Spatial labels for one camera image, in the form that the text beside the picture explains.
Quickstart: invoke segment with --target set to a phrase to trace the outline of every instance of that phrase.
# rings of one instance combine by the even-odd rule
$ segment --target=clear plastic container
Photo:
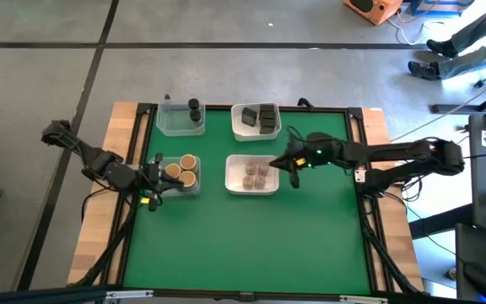
[[[254,161],[257,164],[267,164],[274,160],[273,155],[230,155],[226,159],[226,172],[224,185],[232,194],[237,195],[271,195],[278,190],[278,169],[269,167],[266,177],[266,185],[263,189],[253,187],[250,190],[243,188],[243,178],[246,174],[246,164]]]
[[[196,126],[190,118],[191,110],[186,102],[175,103],[168,95],[157,108],[157,128],[166,136],[197,136],[206,132],[206,105],[198,107],[202,121]]]
[[[243,108],[250,108],[258,113],[260,116],[260,105],[261,104],[273,104],[275,105],[275,114],[277,116],[277,121],[275,124],[275,130],[270,134],[260,134],[260,118],[256,118],[256,126],[251,127],[245,125],[241,122],[241,117],[243,116]],[[234,132],[235,140],[237,141],[252,141],[252,140],[271,140],[275,139],[282,128],[280,122],[280,112],[278,105],[273,102],[263,102],[256,104],[239,104],[232,106],[231,116],[232,116],[232,131]]]
[[[164,191],[160,196],[162,198],[173,198],[173,197],[180,197],[180,196],[194,196],[198,195],[200,193],[200,188],[202,187],[202,162],[200,161],[200,158],[196,155],[196,166],[197,166],[197,171],[196,171],[196,179],[198,181],[198,186],[193,189],[192,191],[181,191],[178,188],[172,188]],[[179,160],[181,157],[165,157],[163,160],[160,162],[159,166],[161,168],[165,168],[169,164],[177,164],[179,165]]]

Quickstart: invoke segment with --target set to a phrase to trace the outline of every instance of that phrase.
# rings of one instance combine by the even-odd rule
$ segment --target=person
[[[486,14],[472,22],[448,41],[427,41],[427,47],[441,56],[450,58],[443,62],[409,62],[408,69],[416,77],[427,80],[451,77],[486,68],[486,47],[464,56],[457,56],[479,39],[486,36]]]

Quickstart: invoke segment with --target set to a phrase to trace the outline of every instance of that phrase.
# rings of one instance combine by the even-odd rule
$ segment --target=jeans
[[[451,37],[451,42],[457,52],[462,52],[485,36],[486,14],[454,34]],[[438,62],[438,69],[442,79],[448,79],[480,68],[486,68],[486,47],[461,57]]]

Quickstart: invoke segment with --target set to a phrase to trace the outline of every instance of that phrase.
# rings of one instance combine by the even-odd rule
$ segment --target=shoe
[[[440,71],[438,70],[437,62],[409,62],[408,69],[415,77],[426,80],[440,80]]]
[[[434,41],[428,40],[427,47],[434,53],[450,59],[455,58],[459,53],[455,50],[451,41]]]

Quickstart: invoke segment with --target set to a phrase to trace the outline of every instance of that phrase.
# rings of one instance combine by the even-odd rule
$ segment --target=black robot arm
[[[123,158],[111,151],[93,148],[70,130],[68,121],[52,121],[42,131],[42,142],[48,145],[70,149],[77,154],[84,168],[82,173],[91,181],[107,181],[118,192],[131,193],[137,190],[151,190],[153,201],[149,210],[155,211],[160,200],[159,195],[170,188],[180,187],[182,182],[172,178],[159,167],[162,154],[157,153],[154,163],[145,164],[138,170],[123,164]]]
[[[407,182],[430,173],[452,176],[464,170],[461,147],[439,138],[368,146],[320,132],[310,133],[303,139],[293,128],[290,131],[284,154],[269,164],[289,172],[290,183],[295,188],[300,186],[298,170],[324,165],[356,169],[366,162],[411,160],[390,170],[368,170],[360,179],[360,186],[369,195],[386,191],[394,182]]]

